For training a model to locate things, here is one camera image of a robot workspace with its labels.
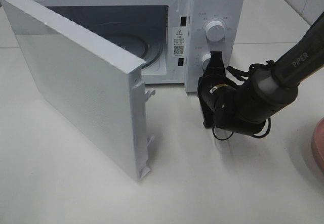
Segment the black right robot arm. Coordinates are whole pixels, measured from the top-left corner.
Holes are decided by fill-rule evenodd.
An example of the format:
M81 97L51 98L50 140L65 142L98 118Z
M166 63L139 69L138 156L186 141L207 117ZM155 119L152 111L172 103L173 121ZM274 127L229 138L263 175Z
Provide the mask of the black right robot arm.
M323 67L323 15L277 61L254 63L248 71L224 66L221 51L211 51L197 96L205 128L264 138L271 117L298 95L298 85Z

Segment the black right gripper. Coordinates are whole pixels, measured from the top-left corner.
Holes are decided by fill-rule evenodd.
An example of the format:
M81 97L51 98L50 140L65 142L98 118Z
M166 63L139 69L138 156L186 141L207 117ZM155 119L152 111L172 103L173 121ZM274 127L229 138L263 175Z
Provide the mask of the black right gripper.
M216 101L227 90L237 89L237 85L226 76L222 51L210 51L208 67L198 80L198 99L204 118L205 128L214 125Z

